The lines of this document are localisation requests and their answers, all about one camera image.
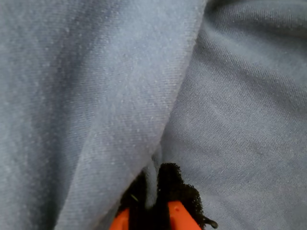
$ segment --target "black fabric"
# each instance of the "black fabric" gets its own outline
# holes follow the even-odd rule
[[[199,192],[189,184],[184,184],[180,168],[173,163],[161,165],[158,174],[158,197],[156,204],[145,208],[147,183],[142,172],[124,193],[117,215],[129,208],[129,230],[171,230],[169,201],[180,201],[197,224],[204,229],[206,224],[217,228],[218,224],[203,215]]]

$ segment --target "orange plastic object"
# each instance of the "orange plastic object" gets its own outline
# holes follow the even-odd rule
[[[180,201],[168,203],[172,230],[201,230]]]
[[[129,209],[125,209],[114,220],[109,230],[128,230],[129,228]]]

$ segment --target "blue fabric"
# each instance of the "blue fabric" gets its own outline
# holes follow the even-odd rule
[[[176,162],[220,229],[306,229],[306,45],[304,0],[0,0],[0,228],[108,229]]]

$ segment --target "textured fabric surface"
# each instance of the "textured fabric surface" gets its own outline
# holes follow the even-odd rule
[[[219,229],[306,229],[307,2],[0,0],[0,133],[1,230],[107,229],[160,162]]]

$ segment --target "black fuzzy material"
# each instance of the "black fuzzy material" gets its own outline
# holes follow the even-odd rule
[[[147,187],[142,172],[124,193],[118,214],[129,208],[129,230],[171,230],[169,201],[180,201],[201,229],[206,224],[217,228],[217,223],[203,215],[199,192],[191,185],[184,184],[180,168],[173,164],[162,164],[158,174],[158,197],[151,209],[145,208]]]

